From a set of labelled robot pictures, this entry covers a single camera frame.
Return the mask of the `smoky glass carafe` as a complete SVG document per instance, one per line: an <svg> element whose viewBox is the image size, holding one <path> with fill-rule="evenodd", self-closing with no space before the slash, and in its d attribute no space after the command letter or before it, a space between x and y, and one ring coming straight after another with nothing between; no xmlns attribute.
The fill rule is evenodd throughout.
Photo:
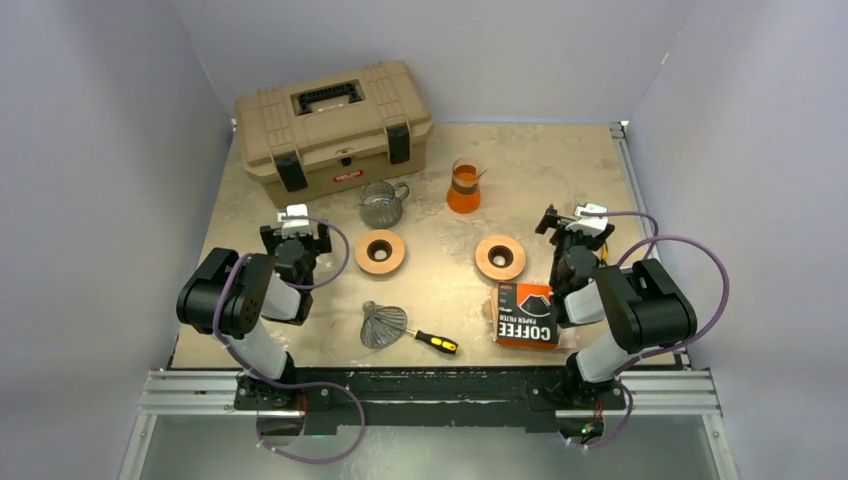
<svg viewBox="0 0 848 480"><path fill-rule="evenodd" d="M371 229L395 226L402 219L403 201L409 193L410 188L405 182L391 184L377 181L366 185L359 200L361 220Z"/></svg>

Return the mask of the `smoky glass dripper cone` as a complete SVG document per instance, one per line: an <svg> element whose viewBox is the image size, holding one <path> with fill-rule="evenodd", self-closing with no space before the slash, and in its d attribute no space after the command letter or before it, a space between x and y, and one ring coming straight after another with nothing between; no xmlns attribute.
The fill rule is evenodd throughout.
<svg viewBox="0 0 848 480"><path fill-rule="evenodd" d="M408 327L407 313L397 306L384 306L374 301L362 305L363 323L359 338L363 346L379 350L397 342Z"/></svg>

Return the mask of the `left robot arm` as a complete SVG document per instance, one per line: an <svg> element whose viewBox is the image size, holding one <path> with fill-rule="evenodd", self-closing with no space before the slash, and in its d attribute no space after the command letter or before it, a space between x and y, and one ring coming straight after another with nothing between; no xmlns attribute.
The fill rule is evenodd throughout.
<svg viewBox="0 0 848 480"><path fill-rule="evenodd" d="M318 257L332 251L330 228L297 219L260 228L264 254L245 258L216 247L187 280L176 301L180 323L217 339L246 374L262 379L259 395L272 408L297 399L294 360L263 320L301 325L309 316Z"/></svg>

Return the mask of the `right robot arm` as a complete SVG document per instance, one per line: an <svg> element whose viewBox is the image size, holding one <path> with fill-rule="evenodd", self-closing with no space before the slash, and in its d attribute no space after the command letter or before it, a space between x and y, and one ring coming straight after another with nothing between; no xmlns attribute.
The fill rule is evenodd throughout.
<svg viewBox="0 0 848 480"><path fill-rule="evenodd" d="M626 362L650 348L683 342L697 328L691 303L658 260L637 261L628 271L602 262L597 253L615 230L605 216L595 204L578 206L572 217L550 205L535 229L553 232L548 284L557 324L604 321L608 327L566 362L561 392L576 407L596 399Z"/></svg>

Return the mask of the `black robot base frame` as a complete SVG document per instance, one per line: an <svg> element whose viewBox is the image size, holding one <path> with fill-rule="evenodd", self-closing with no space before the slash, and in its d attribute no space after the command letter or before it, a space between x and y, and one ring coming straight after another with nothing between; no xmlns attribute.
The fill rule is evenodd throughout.
<svg viewBox="0 0 848 480"><path fill-rule="evenodd" d="M154 371L140 411L274 419L333 435L342 426L513 427L568 431L631 416L715 415L707 372L635 370L603 392L567 392L560 366L303 368L308 386L275 390L235 371Z"/></svg>

